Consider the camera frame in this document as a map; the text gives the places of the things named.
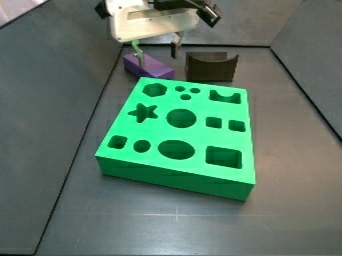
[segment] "star-shaped hole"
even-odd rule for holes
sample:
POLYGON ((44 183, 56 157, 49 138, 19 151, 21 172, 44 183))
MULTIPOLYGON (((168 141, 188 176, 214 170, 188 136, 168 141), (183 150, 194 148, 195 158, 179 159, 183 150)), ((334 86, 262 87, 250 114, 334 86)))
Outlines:
POLYGON ((136 122, 140 124, 147 118, 156 119, 158 115, 154 113, 156 106, 146 107, 142 103, 136 105, 136 110, 128 112, 128 115, 136 116, 136 122))

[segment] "shape sorter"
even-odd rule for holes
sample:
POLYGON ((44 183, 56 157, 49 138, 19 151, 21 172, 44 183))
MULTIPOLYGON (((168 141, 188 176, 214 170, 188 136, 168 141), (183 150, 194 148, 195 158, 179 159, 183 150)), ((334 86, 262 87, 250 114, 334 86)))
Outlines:
POLYGON ((247 91, 140 78, 95 156, 106 175, 244 201, 255 185, 247 91))

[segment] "white robot part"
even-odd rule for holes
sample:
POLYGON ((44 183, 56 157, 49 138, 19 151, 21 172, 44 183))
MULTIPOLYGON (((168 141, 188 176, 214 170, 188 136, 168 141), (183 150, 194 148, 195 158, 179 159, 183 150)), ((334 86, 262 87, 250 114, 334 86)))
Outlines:
POLYGON ((158 11, 146 0, 107 0, 111 34, 122 43, 191 30, 199 23, 195 9, 158 11))

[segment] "purple block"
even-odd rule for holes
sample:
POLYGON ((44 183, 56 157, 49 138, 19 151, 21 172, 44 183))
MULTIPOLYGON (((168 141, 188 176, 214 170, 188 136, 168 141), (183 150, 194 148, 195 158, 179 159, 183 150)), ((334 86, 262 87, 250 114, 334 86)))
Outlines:
POLYGON ((163 79, 174 79, 175 77, 175 70, 147 54, 144 54, 144 68, 139 66, 139 59, 132 53, 123 57, 123 64, 124 68, 138 77, 163 79))

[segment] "circular hole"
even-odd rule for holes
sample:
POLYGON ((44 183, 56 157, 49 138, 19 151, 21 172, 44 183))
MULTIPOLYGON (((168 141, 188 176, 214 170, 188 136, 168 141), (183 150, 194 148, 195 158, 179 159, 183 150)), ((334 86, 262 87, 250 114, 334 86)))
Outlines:
POLYGON ((178 86, 175 89, 176 89, 178 92, 183 92, 186 90, 186 87, 178 86))
POLYGON ((180 99, 182 99, 182 100, 191 100, 191 96, 190 96, 188 94, 183 94, 183 95, 180 96, 180 99))
POLYGON ((167 140, 162 142, 158 150, 164 157, 174 160, 186 160, 195 154, 194 147, 180 140, 167 140))
POLYGON ((175 109, 167 114, 167 122, 176 128, 188 128, 195 124, 196 116, 187 109, 175 109))
POLYGON ((192 93, 200 93, 200 90, 198 88, 191 88, 190 90, 192 93))
POLYGON ((151 148, 151 144, 147 140, 139 140, 135 142, 134 144, 134 150, 138 152, 138 153, 144 153, 150 150, 151 148))

